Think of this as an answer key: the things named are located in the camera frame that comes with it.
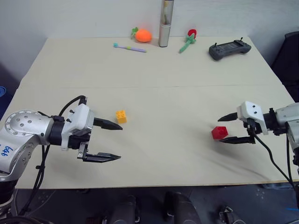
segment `yellow lego brick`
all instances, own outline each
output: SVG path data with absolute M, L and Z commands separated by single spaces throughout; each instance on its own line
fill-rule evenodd
M 123 124 L 127 122 L 127 116 L 126 116 L 126 112 L 123 111 L 117 111 L 116 112 L 116 119 L 117 119 L 117 123 L 119 124 Z

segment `white wall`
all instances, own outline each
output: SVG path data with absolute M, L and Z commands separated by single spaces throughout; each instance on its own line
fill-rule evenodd
M 47 37 L 158 36 L 160 0 L 0 0 L 0 65 L 21 80 Z M 175 0 L 171 35 L 248 35 L 272 63 L 299 30 L 299 0 Z

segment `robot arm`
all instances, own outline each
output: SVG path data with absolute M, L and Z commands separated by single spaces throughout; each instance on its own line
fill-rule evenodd
M 109 130 L 122 130 L 122 127 L 109 120 L 95 118 L 85 105 L 86 97 L 81 96 L 80 99 L 83 100 L 70 110 L 66 120 L 62 116 L 48 117 L 31 110 L 15 112 L 6 119 L 5 126 L 0 130 L 0 219 L 10 208 L 14 186 L 36 146 L 57 145 L 63 150 L 78 149 L 77 158 L 89 162 L 107 162 L 120 158 L 108 153 L 87 153 L 93 126 Z
M 299 166 L 299 103 L 288 105 L 276 111 L 270 108 L 269 113 L 262 114 L 259 105 L 245 101 L 237 108 L 237 113 L 228 114 L 218 121 L 231 121 L 237 118 L 244 122 L 249 137 L 229 137 L 222 139 L 221 142 L 255 144 L 252 133 L 268 134 L 268 130 L 273 131 L 277 136 L 285 133 L 295 154 L 293 163 Z
M 49 145 L 54 120 L 37 112 L 11 114 L 0 131 L 0 181 L 18 180 L 37 145 Z

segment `orange toy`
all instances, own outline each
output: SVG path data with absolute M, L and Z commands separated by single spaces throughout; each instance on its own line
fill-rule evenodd
M 135 39 L 139 42 L 150 42 L 151 33 L 146 29 L 139 29 L 136 27 L 132 29 L 131 37 L 135 36 Z
M 126 112 L 124 110 L 116 112 L 117 123 L 123 124 L 127 122 Z

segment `wooden table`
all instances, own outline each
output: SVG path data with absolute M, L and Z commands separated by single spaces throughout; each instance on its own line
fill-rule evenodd
M 115 111 L 126 110 L 128 122 L 123 131 L 94 127 L 92 132 L 90 153 L 122 156 L 116 161 L 82 162 L 77 150 L 64 152 L 52 146 L 42 188 L 285 181 L 259 143 L 230 145 L 212 139 L 211 130 L 219 125 L 228 128 L 229 136 L 247 135 L 239 120 L 217 122 L 245 100 L 259 104 L 263 112 L 293 103 L 249 38 L 244 38 L 252 46 L 247 55 L 211 59 L 209 46 L 231 40 L 201 37 L 180 55 L 181 37 L 171 38 L 167 48 L 128 38 L 49 39 L 4 118 L 20 109 L 57 115 L 70 99 L 85 95 L 96 117 L 115 121 Z M 115 49 L 113 42 L 148 52 Z M 270 133 L 261 138 L 286 172 L 285 136 Z M 33 187 L 40 160 L 37 147 L 18 188 Z M 296 175 L 295 166 L 292 172 Z

